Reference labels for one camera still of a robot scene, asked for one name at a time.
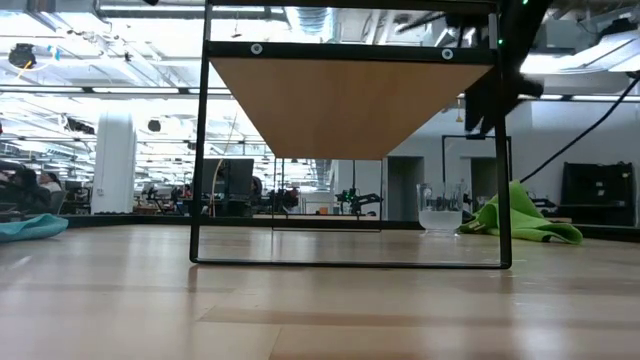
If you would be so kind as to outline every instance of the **glass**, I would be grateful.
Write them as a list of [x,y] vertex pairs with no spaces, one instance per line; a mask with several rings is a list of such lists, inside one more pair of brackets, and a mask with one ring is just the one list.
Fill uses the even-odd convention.
[[455,235],[462,224],[461,184],[418,184],[418,218],[427,232]]

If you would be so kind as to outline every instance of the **green cloth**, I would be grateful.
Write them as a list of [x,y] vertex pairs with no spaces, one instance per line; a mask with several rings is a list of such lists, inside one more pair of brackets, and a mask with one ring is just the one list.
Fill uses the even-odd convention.
[[[509,184],[511,202],[511,237],[548,242],[552,237],[568,244],[582,243],[582,233],[571,224],[552,223],[538,212],[519,181]],[[494,196],[474,214],[474,220],[462,225],[463,233],[499,235],[498,196]]]

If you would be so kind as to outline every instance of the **white pillar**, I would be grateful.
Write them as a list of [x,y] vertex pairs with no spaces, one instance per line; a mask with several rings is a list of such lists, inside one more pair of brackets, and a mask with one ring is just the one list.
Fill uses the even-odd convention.
[[130,213],[136,163],[136,129],[131,113],[104,110],[98,122],[98,146],[91,213]]

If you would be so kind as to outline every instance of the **office chair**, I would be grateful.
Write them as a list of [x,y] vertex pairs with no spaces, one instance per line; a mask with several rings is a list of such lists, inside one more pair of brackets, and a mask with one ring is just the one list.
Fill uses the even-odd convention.
[[60,214],[60,209],[62,209],[62,204],[64,203],[66,197],[67,192],[64,190],[54,191],[51,193],[51,207],[49,208],[51,214]]

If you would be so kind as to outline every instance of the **door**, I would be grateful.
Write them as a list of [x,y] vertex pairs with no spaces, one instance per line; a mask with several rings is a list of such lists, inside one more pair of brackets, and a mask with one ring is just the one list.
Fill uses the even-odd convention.
[[498,193],[496,158],[471,158],[471,199],[473,211]]
[[424,181],[424,158],[390,156],[387,166],[387,218],[418,221],[416,185]]

